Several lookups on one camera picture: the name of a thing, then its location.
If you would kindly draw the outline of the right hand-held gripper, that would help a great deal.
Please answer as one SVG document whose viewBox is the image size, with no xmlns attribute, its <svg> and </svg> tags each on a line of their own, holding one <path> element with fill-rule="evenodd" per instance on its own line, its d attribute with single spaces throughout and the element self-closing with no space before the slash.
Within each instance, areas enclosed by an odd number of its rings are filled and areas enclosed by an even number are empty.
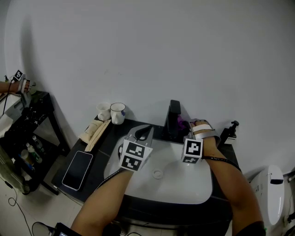
<svg viewBox="0 0 295 236">
<path fill-rule="evenodd" d="M 221 141 L 216 130 L 205 119 L 189 121 L 189 128 L 185 128 L 183 134 L 181 161 L 188 164 L 196 164 L 201 160 L 205 138 L 214 137 L 216 145 Z"/>
</svg>

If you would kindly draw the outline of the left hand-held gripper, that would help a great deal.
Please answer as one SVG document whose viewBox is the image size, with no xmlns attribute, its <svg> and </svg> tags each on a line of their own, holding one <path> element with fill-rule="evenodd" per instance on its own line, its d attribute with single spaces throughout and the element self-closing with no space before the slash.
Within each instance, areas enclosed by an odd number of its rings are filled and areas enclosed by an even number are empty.
<svg viewBox="0 0 295 236">
<path fill-rule="evenodd" d="M 146 163 L 153 148 L 154 127 L 139 125 L 130 129 L 119 151 L 119 167 L 137 172 Z"/>
</svg>

